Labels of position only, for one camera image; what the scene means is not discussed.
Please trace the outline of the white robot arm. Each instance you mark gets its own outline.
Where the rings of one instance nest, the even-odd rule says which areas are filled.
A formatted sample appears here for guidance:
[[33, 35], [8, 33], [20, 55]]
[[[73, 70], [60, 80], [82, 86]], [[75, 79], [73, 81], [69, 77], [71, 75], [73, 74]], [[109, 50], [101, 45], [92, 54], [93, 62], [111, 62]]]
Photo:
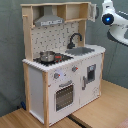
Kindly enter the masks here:
[[121, 11], [116, 12], [112, 0], [104, 0], [102, 7], [101, 21], [104, 25], [109, 26], [107, 37], [111, 41], [128, 46], [128, 39], [124, 37], [128, 30], [128, 14]]

